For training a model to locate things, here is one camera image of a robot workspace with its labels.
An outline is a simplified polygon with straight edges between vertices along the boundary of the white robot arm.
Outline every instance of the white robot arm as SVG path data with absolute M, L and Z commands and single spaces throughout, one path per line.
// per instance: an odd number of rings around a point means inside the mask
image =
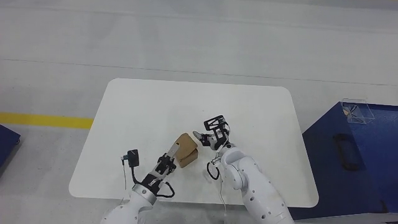
M 123 166 L 124 160 L 128 160 L 131 168 L 132 179 L 135 183 L 129 192 L 130 201 L 122 204 L 110 211 L 101 221 L 101 224 L 137 224 L 144 222 L 144 213 L 151 210 L 157 197 L 171 198 L 174 196 L 174 190 L 166 182 L 172 192 L 171 195 L 159 195 L 158 192 L 163 186 L 163 180 L 166 175 L 172 173 L 176 166 L 174 164 L 174 155 L 179 149 L 179 145 L 174 143 L 170 150 L 160 157 L 157 165 L 142 182 L 138 182 L 134 175 L 134 167 L 139 165 L 138 151 L 128 151 L 127 155 L 121 158 Z
M 243 204 L 253 219 L 263 224 L 293 224 L 285 202 L 255 160 L 229 142 L 227 126 L 224 117 L 217 116 L 205 121 L 206 130 L 213 131 L 213 134 L 194 131 L 193 135 L 203 146 L 219 151 L 214 160 L 221 162 L 227 182 L 235 190 L 241 190 Z

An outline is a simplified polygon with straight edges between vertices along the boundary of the transparent acrylic box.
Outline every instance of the transparent acrylic box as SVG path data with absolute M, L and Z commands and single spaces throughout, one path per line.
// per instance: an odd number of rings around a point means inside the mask
M 343 99 L 341 107 L 349 123 L 368 124 L 374 120 L 374 115 L 365 100 Z

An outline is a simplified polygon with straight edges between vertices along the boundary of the blue box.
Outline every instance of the blue box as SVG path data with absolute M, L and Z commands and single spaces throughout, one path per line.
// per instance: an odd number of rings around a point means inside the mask
M 339 102 L 303 133 L 319 203 L 294 219 L 398 212 L 398 106 L 358 107 L 374 119 L 349 123 Z
M 4 164 L 12 149 L 19 143 L 21 135 L 0 125 L 0 167 Z

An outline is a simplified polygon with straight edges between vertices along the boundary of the white table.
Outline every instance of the white table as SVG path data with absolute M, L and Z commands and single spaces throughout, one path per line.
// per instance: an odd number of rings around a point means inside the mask
M 288 90 L 156 80 L 109 82 L 70 181 L 70 193 L 123 198 L 122 155 L 138 149 L 140 166 L 135 171 L 142 180 L 182 133 L 205 132 L 203 122 L 219 114 L 231 127 L 230 141 L 257 160 L 288 206 L 317 204 L 317 188 Z M 221 203 L 220 183 L 204 176 L 215 152 L 197 143 L 198 159 L 184 169 L 177 165 L 167 177 L 176 191 L 171 201 Z M 126 177 L 131 188 L 127 165 Z M 167 194 L 167 188 L 161 192 Z M 240 191 L 231 187 L 223 187 L 223 197 L 227 204 L 242 204 Z

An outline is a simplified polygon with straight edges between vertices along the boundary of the yellow stripe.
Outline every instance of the yellow stripe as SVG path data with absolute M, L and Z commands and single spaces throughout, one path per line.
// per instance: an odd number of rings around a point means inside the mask
M 64 128 L 90 129 L 93 119 L 76 118 L 66 116 L 2 113 L 0 112 L 0 123 L 2 124 L 28 124 L 31 126 L 52 126 Z

